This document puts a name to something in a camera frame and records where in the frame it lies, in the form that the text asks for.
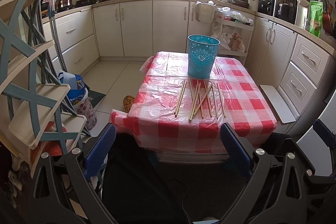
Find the blue basket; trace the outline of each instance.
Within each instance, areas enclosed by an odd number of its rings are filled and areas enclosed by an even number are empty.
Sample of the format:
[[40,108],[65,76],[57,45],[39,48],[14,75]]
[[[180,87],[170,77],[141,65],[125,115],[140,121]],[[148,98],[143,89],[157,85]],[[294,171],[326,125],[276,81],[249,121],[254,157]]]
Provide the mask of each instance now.
[[188,74],[198,79],[209,78],[220,44],[219,40],[199,34],[188,36],[188,40]]

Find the green package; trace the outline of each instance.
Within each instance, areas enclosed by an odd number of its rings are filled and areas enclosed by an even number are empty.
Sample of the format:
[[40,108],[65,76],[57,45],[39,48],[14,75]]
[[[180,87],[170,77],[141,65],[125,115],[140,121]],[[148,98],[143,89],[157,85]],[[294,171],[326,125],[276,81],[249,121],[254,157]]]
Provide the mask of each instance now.
[[320,36],[322,27],[323,3],[310,1],[310,27],[309,32],[316,37]]

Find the floral trash can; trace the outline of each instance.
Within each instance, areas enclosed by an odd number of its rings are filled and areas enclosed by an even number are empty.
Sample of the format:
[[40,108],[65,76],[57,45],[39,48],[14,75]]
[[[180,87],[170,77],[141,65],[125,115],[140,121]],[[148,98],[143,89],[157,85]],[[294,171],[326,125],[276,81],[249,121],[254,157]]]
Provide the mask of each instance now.
[[91,130],[97,124],[97,116],[93,110],[88,94],[88,90],[85,89],[84,98],[73,107],[77,111],[77,114],[84,115],[86,117],[85,126],[88,130]]
[[188,74],[198,79],[209,78],[220,41],[199,34],[188,36],[188,40]]

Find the red and white tablecloth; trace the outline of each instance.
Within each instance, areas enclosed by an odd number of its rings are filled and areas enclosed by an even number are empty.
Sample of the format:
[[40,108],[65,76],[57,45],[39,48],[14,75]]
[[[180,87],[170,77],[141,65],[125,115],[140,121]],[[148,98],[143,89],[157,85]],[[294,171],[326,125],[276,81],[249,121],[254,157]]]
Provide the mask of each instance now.
[[[219,130],[228,122],[239,136],[246,137],[258,147],[277,125],[270,107],[243,65],[236,59],[216,57],[210,81],[219,83],[224,98],[226,117],[221,111],[218,89],[214,88],[219,119],[214,113],[214,101],[210,91],[213,116],[208,103],[203,102],[204,119],[200,111],[188,121],[191,109],[191,93],[187,84],[178,116],[174,110],[184,79],[188,79],[188,54],[158,52],[141,67],[146,74],[137,97],[127,114],[113,110],[110,115],[117,132],[134,136],[139,146],[164,152],[222,153],[224,146]],[[197,79],[193,79],[194,90]],[[205,94],[201,80],[201,94]]]

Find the white drawer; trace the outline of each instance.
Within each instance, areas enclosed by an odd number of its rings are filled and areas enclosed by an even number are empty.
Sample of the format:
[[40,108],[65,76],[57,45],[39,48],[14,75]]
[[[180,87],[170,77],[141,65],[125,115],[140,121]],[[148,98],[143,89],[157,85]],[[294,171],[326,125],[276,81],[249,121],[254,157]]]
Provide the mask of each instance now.
[[292,61],[319,86],[331,55],[309,39],[298,35]]
[[[63,53],[68,72],[78,75],[90,66],[98,57],[99,55],[94,35],[82,40]],[[56,72],[59,73],[61,68],[58,57],[52,62]]]
[[[56,19],[59,44],[62,52],[93,34],[91,10],[84,10]],[[50,23],[43,24],[45,38],[53,39]],[[51,58],[57,56],[55,46],[49,48]]]
[[280,86],[300,114],[308,106],[317,90],[309,78],[292,62],[289,63]]

